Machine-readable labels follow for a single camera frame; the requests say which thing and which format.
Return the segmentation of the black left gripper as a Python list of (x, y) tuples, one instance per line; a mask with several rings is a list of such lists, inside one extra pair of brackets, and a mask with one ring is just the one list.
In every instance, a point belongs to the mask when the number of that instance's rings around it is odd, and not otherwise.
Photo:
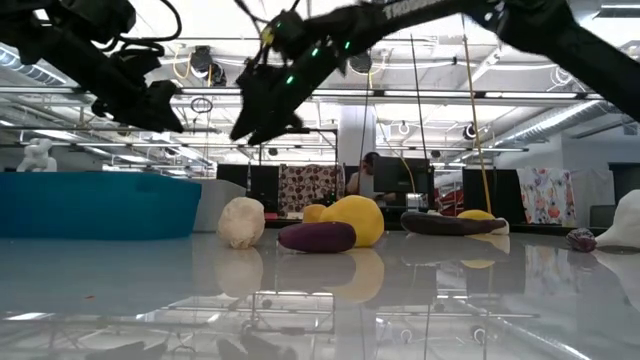
[(169, 80), (146, 84), (145, 75), (159, 66), (152, 52), (116, 52), (109, 57), (82, 52), (74, 79), (96, 96), (91, 105), (96, 116), (111, 115), (114, 122), (156, 132), (182, 133), (184, 127), (170, 104), (176, 85)]

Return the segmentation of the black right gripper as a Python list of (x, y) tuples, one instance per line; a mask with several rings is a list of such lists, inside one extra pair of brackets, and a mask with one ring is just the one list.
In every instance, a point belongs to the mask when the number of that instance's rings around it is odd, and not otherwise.
[(254, 146), (301, 129), (303, 121), (292, 112), (335, 70), (345, 73), (344, 55), (303, 53), (286, 66), (248, 59), (242, 72), (242, 112), (230, 139), (249, 137), (248, 144)]

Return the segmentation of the cream garlic bulb toy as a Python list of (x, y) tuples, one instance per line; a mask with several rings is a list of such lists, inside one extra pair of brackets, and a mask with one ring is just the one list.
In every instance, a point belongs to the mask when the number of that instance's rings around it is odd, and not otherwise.
[(232, 199), (222, 210), (218, 237), (234, 249), (252, 247), (265, 229), (264, 206), (248, 197)]

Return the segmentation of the short purple eggplant toy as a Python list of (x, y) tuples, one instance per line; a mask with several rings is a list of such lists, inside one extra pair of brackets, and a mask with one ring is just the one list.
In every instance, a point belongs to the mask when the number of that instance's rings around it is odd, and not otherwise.
[(352, 249), (356, 240), (354, 228), (343, 222), (300, 223), (278, 233), (281, 246), (304, 253), (341, 253)]

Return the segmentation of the large yellow produce toy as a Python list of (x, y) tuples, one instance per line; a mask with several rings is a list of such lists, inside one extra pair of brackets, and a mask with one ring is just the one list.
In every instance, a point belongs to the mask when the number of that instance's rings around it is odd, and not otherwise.
[(342, 222), (356, 233), (355, 247), (373, 247), (384, 233), (384, 217), (375, 201), (359, 195), (346, 196), (323, 210), (320, 222)]

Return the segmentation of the long dark purple eggplant toy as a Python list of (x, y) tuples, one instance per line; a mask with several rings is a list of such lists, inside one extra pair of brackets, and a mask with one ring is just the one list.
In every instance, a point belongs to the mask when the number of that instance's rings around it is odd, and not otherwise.
[(436, 236), (490, 234), (490, 231), (496, 228), (493, 221), (460, 219), (422, 212), (405, 212), (400, 218), (401, 225), (406, 231)]

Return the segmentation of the large white produce toy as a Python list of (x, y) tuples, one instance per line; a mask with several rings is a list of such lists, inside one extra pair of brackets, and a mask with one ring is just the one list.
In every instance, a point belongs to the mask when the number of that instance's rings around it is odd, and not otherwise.
[(612, 225), (596, 237), (597, 247), (640, 249), (640, 189), (623, 196), (615, 210)]

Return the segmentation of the small shiny purple produce toy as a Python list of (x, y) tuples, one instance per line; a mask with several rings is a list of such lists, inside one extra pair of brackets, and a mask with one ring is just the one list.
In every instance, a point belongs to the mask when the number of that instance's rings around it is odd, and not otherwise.
[(587, 228), (571, 230), (566, 235), (568, 246), (578, 252), (589, 253), (596, 249), (597, 241), (594, 234)]

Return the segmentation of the black partition panel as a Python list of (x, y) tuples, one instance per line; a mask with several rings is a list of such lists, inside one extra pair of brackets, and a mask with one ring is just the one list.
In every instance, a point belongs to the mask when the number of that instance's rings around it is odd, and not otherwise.
[(266, 165), (219, 164), (217, 178), (247, 189), (268, 213), (278, 212), (279, 168)]
[[(521, 200), (520, 183), (515, 170), (489, 169), (485, 171), (491, 214), (505, 218), (510, 224), (524, 224), (526, 216)], [(465, 210), (487, 210), (484, 181), (477, 169), (462, 171), (462, 190)]]

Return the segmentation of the brown patterned cloth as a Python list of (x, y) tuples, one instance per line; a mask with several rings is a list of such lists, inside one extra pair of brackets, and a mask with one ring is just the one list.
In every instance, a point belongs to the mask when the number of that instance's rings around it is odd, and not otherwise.
[(300, 213), (311, 204), (329, 206), (345, 193), (345, 172), (341, 165), (279, 167), (278, 210), (280, 215)]

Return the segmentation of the pale grey plastic basket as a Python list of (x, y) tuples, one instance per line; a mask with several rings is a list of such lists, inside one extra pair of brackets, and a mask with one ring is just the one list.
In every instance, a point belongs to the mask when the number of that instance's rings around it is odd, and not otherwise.
[(227, 180), (194, 179), (201, 186), (194, 231), (216, 232), (224, 207), (234, 198), (246, 195), (246, 188)]

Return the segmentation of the teal plastic basket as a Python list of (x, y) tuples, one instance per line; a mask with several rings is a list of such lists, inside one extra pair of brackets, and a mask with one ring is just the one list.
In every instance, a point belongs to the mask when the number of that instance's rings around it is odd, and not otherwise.
[(201, 185), (149, 173), (0, 173), (0, 238), (189, 236)]

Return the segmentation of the person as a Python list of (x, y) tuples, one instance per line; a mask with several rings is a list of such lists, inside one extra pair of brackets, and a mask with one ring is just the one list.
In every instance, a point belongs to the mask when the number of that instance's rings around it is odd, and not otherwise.
[(386, 206), (396, 200), (396, 194), (374, 190), (374, 163), (379, 157), (377, 152), (369, 152), (363, 157), (359, 171), (353, 173), (346, 183), (346, 192), (349, 195), (370, 198), (379, 206)]

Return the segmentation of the white statue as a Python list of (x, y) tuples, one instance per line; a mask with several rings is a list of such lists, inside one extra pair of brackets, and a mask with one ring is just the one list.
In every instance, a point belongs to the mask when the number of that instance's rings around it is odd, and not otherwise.
[(47, 138), (32, 138), (24, 148), (24, 158), (17, 172), (56, 172), (57, 161), (49, 156), (53, 142)]

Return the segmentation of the black monitor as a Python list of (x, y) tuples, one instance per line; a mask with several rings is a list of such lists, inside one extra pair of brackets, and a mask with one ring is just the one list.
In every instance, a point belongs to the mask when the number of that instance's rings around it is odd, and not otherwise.
[(378, 157), (374, 161), (374, 190), (431, 194), (434, 190), (434, 168), (428, 159)]

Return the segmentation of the colourful floral cloth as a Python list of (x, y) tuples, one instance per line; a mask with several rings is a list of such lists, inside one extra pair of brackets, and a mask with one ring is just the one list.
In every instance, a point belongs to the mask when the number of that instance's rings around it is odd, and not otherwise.
[(571, 173), (558, 168), (517, 169), (528, 224), (576, 225)]

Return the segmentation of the plain white cloth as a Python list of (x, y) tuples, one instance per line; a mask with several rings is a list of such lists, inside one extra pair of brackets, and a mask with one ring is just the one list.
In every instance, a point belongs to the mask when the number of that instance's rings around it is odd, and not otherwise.
[(610, 170), (571, 170), (576, 226), (589, 225), (594, 205), (614, 205), (614, 176)]

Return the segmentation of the black metal cart frame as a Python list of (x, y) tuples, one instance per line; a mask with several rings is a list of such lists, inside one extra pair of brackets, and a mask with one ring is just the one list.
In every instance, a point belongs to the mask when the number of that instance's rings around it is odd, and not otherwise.
[[(290, 129), (288, 135), (304, 137), (316, 135), (319, 140), (316, 143), (303, 141), (301, 143), (265, 143), (258, 147), (257, 165), (276, 166), (304, 166), (304, 165), (340, 165), (338, 162), (338, 131), (335, 129), (301, 128)], [(266, 212), (269, 219), (294, 219), (300, 217), (300, 213), (289, 213), (287, 216)]]

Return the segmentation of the long ceiling light rail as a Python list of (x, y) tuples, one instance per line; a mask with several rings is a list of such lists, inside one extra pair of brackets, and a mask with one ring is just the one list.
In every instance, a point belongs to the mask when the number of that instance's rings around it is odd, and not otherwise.
[[(13, 94), (80, 94), (77, 87), (51, 87), (51, 86), (0, 86), (0, 93)], [(177, 95), (211, 95), (211, 96), (239, 96), (239, 88), (215, 87), (215, 88), (178, 88)], [(311, 97), (389, 97), (409, 98), (420, 96), (429, 99), (469, 99), (470, 93), (460, 90), (355, 90), (355, 89), (327, 89), (314, 90)], [(474, 94), (479, 99), (516, 99), (516, 100), (543, 100), (543, 101), (569, 101), (569, 100), (603, 100), (603, 97), (590, 92), (525, 92), (525, 91), (480, 91)]]

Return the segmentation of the silver air duct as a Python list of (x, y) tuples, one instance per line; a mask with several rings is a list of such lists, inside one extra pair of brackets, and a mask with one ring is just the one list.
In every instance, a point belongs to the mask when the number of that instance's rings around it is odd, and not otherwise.
[(496, 138), (493, 147), (503, 148), (514, 144), (529, 144), (583, 122), (607, 114), (620, 113), (621, 111), (616, 106), (604, 100), (591, 100), (567, 108), (549, 110), (503, 133)]

